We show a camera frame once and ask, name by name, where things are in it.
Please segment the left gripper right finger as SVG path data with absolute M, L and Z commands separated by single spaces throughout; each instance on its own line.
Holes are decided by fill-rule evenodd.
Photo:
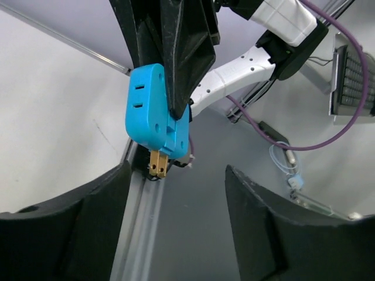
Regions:
M 374 217 L 303 208 L 233 166 L 225 189 L 241 280 L 374 279 Z

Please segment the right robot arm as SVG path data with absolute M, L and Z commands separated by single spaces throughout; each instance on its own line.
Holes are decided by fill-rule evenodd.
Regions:
M 246 85 L 293 76 L 327 35 L 301 1 L 111 1 L 134 67 L 163 65 L 169 113 L 192 115 Z M 216 13 L 228 7 L 265 33 L 242 56 L 213 68 Z

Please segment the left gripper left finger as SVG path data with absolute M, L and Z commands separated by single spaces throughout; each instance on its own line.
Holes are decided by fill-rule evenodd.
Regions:
M 108 280 L 132 169 L 119 164 L 50 200 L 1 214 L 2 280 Z

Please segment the small blue adapter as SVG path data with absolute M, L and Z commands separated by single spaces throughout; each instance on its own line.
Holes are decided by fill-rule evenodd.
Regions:
M 189 114 L 188 106 L 179 120 L 170 114 L 161 64 L 138 67 L 131 72 L 125 128 L 134 142 L 170 159 L 182 158 L 189 148 Z

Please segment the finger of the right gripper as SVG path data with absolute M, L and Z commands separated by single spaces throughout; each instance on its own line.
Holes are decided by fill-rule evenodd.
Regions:
M 168 108 L 180 119 L 216 60 L 220 43 L 213 1 L 160 1 Z
M 135 68 L 163 64 L 161 9 L 159 1 L 112 0 L 110 5 Z

